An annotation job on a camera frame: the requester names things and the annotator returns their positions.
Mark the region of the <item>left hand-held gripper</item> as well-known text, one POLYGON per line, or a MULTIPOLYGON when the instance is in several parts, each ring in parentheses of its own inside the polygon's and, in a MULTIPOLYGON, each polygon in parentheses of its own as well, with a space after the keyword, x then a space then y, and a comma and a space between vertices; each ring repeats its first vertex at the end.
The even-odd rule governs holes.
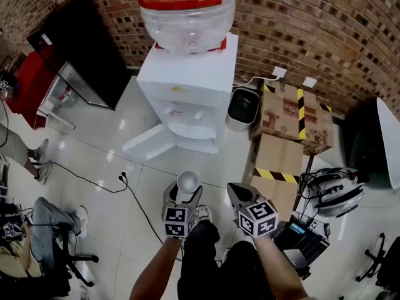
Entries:
POLYGON ((178 195, 177 181, 173 181, 163 193, 164 206, 162 221, 165 235, 168 238, 186 239, 195 223, 195 213, 203 187, 199 186, 189 200, 175 204, 178 195))

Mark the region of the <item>silver-grey cup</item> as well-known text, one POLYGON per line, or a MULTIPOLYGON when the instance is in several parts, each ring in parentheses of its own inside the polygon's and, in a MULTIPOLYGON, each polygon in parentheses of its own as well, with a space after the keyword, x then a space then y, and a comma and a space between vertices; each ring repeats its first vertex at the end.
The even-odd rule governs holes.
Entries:
POLYGON ((199 187, 199 178, 192 171, 184 171, 176 181, 178 189, 184 194, 194 194, 199 187))

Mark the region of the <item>white water dispenser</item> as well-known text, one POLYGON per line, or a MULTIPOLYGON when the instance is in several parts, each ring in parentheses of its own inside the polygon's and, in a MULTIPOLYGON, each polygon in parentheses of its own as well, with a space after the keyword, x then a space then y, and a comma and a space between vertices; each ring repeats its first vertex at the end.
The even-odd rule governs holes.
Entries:
POLYGON ((238 36, 229 33, 224 43, 224 49, 188 55, 152 47, 137 83, 160 124, 124 144, 125 153, 148 161, 174 147, 207 154, 218 152, 233 89, 238 36), (165 114, 164 110, 171 106, 176 106, 183 114, 174 117, 165 114), (202 111, 202 118, 198 121, 194 116, 199 111, 202 111), (169 129, 171 123, 210 128, 215 131, 216 138, 181 137, 169 129))

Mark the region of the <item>person's left forearm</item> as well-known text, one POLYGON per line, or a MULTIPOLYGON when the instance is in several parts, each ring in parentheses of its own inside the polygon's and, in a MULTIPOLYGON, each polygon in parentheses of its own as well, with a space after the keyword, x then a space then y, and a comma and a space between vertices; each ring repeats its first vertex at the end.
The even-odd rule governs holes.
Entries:
POLYGON ((129 300, 161 300, 182 241, 169 237, 134 283, 129 300))

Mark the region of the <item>person's white shoe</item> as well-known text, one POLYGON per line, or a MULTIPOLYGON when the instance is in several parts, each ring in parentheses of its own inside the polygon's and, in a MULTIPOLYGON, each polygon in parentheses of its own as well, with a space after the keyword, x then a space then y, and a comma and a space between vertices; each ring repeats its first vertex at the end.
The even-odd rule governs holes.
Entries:
POLYGON ((196 208, 195 213, 196 224, 199 224, 201 221, 209 221, 213 222, 213 216, 210 208, 206 205, 201 205, 196 208))

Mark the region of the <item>plain cardboard box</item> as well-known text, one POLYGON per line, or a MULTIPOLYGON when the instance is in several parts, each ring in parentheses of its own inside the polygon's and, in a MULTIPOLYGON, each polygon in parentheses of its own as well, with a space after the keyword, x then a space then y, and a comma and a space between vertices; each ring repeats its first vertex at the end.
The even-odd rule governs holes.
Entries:
POLYGON ((296 200, 303 145, 263 134, 255 147, 250 185, 270 200, 281 221, 289 221, 296 200))

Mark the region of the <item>white drip tray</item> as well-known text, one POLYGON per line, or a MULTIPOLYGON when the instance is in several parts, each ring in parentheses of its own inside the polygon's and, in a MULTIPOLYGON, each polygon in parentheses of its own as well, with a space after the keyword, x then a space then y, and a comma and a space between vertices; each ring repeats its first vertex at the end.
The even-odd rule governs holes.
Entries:
POLYGON ((171 123, 169 129, 176 135, 189 139, 215 139, 213 129, 182 123, 171 123))

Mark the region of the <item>person's black trousers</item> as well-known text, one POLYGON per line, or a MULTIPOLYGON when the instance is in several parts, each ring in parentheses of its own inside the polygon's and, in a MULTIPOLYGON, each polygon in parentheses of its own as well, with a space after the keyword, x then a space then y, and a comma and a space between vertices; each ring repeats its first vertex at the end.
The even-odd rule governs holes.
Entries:
POLYGON ((218 266, 215 244, 217 227, 208 220, 197 224, 184 243, 179 300, 276 300, 256 248, 237 242, 218 266))

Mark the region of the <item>black device blue screen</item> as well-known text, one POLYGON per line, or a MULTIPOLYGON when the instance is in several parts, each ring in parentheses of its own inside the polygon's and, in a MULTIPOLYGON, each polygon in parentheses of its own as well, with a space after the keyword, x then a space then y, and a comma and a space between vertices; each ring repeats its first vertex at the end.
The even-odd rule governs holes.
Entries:
POLYGON ((311 264, 329 247, 328 240, 293 215, 281 222, 272 235, 278 249, 302 280, 311 275, 311 264))

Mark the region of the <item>white trash bin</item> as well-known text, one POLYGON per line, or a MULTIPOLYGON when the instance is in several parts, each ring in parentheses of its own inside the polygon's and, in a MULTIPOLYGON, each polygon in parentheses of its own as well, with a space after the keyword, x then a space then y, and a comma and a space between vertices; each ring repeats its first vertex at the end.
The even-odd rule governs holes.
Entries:
POLYGON ((245 132, 256 120, 259 100, 258 93, 244 87, 237 87, 232 93, 227 110, 227 128, 239 133, 245 132))

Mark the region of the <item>white helmet device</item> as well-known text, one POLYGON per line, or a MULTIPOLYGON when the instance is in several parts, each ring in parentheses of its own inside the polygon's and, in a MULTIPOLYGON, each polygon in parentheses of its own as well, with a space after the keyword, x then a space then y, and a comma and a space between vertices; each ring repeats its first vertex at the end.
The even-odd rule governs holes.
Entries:
POLYGON ((322 168, 301 174, 301 196, 324 218, 340 218, 358 207, 369 176, 348 167, 322 168))

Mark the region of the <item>black office chair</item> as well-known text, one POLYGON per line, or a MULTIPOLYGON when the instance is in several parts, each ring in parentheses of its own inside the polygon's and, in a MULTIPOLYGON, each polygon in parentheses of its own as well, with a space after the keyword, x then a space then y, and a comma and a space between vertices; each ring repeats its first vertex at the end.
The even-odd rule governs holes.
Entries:
POLYGON ((69 280, 73 275, 86 287, 94 286, 94 281, 88 281, 78 269, 76 263, 98 263, 96 255, 75 255, 69 252, 69 233, 71 228, 65 224, 49 224, 56 233, 52 233, 52 255, 54 267, 45 272, 44 277, 55 286, 60 296, 65 296, 70 290, 69 280))
POLYGON ((386 235, 382 232, 378 239, 381 243, 376 255, 369 249, 364 252, 372 260, 371 266, 361 276, 356 276, 355 281, 376 276, 375 285, 382 288, 376 300, 400 300, 400 236, 387 251, 384 250, 386 235))

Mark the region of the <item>clear barrel with red label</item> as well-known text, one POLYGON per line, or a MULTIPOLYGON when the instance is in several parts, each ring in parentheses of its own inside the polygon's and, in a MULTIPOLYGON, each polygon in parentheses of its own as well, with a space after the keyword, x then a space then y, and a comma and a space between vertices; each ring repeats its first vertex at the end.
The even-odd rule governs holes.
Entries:
POLYGON ((57 97, 57 99, 61 103, 61 106, 64 106, 65 108, 72 108, 75 105, 78 98, 79 95, 70 86, 66 86, 65 90, 61 93, 61 95, 57 97))

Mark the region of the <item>table with red cloth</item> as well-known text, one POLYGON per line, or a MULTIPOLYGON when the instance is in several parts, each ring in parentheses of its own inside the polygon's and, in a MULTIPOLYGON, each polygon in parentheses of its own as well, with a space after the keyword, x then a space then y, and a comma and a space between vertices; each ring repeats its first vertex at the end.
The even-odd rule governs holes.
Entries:
POLYGON ((22 115, 33 130, 46 126, 45 115, 38 113, 40 106, 49 111, 63 107, 58 96, 70 85, 58 73, 65 63, 52 51, 43 56, 34 51, 16 74, 16 95, 6 103, 11 112, 22 115))

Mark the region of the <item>black glass-door fridge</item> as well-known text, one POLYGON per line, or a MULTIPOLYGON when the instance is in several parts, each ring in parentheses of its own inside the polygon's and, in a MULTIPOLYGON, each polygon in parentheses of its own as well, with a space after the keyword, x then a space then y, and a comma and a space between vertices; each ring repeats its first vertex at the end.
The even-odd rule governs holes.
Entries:
POLYGON ((115 110, 131 79, 93 0, 67 0, 27 41, 87 104, 115 110))

